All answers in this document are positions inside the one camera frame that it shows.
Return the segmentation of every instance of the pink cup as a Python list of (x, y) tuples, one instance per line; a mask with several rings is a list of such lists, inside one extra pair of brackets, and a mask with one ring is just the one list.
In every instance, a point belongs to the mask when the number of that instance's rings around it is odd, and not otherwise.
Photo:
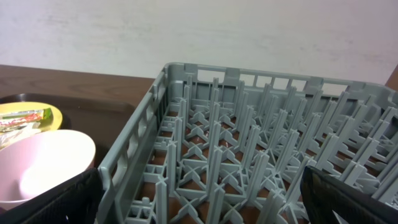
[(0, 207), (9, 210), (93, 167), (94, 141), (72, 130), (47, 131), (0, 151)]

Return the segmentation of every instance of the yellow plate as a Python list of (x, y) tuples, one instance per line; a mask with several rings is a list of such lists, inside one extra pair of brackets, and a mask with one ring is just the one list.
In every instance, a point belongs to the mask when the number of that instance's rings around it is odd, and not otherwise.
[(40, 127), (41, 131), (58, 130), (62, 124), (62, 114), (58, 108), (39, 102), (17, 102), (17, 103), (4, 103), (0, 104), (0, 114), (11, 113), (17, 111), (29, 111), (51, 108), (53, 114), (53, 121), (50, 125)]

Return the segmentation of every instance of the black tray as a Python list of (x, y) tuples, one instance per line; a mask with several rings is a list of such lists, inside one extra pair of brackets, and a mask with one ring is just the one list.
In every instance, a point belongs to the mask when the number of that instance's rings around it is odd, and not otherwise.
[(98, 167), (134, 112), (128, 103), (66, 96), (23, 93), (0, 98), (0, 103), (34, 101), (57, 107), (63, 116), (61, 129), (81, 131), (95, 142), (94, 166)]

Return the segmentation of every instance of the white wall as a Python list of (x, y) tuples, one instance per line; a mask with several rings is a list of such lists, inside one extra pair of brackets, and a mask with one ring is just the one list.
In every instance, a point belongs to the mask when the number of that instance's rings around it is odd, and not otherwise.
[(155, 77), (167, 62), (385, 83), (396, 0), (1, 0), (0, 63)]

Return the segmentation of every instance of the dish rack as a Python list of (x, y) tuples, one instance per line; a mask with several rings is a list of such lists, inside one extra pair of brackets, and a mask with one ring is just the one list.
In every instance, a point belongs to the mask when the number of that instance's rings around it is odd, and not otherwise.
[(305, 166), (398, 209), (397, 102), (373, 83), (169, 63), (98, 168), (97, 221), (308, 223)]

